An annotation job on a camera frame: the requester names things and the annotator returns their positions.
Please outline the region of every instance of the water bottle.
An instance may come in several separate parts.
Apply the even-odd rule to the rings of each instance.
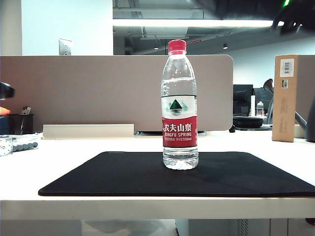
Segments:
[[[264,104],[262,101],[257,103],[257,116],[263,116],[264,115]]]
[[[161,82],[163,162],[170,169],[188,170],[198,164],[196,80],[186,42],[172,40],[168,51]]]

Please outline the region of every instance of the green triangle logo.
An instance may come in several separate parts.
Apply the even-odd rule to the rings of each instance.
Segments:
[[[181,105],[179,104],[179,102],[175,99],[169,109],[170,109],[170,110],[182,109],[182,106],[181,106]]]
[[[182,113],[182,106],[179,104],[179,102],[175,99],[172,105],[169,108],[169,111],[173,116],[179,116]]]

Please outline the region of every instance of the barcode sticker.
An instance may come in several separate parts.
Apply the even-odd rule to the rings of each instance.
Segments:
[[[282,80],[282,88],[287,89],[289,87],[289,80]]]
[[[294,58],[280,60],[280,77],[294,76]]]

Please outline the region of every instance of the orange object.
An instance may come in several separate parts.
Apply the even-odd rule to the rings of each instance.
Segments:
[[[11,114],[11,111],[4,108],[4,107],[0,107],[0,116],[4,117]]]

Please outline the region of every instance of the red bottle cap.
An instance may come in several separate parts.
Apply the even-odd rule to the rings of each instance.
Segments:
[[[186,52],[186,42],[181,39],[175,39],[168,43],[168,54],[183,54]]]

